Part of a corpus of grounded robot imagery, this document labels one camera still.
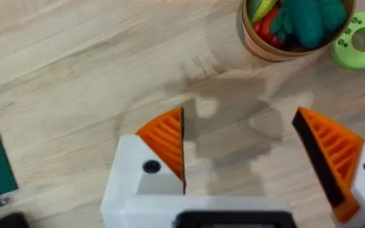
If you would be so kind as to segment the white orange left gripper left finger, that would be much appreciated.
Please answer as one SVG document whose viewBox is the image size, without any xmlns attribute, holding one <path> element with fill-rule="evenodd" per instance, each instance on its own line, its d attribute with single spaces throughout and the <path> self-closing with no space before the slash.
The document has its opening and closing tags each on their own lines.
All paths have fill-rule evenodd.
<svg viewBox="0 0 365 228">
<path fill-rule="evenodd" d="M 184 110 L 120 136 L 101 202 L 105 227 L 172 227 L 186 190 Z"/>
</svg>

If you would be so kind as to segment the white orange left gripper right finger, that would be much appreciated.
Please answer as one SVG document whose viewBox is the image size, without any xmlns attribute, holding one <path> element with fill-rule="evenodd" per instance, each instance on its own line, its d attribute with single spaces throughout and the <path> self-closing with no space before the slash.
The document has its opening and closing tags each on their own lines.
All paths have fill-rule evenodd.
<svg viewBox="0 0 365 228">
<path fill-rule="evenodd" d="M 337 227 L 365 227 L 365 138 L 299 106 L 292 120 Z"/>
</svg>

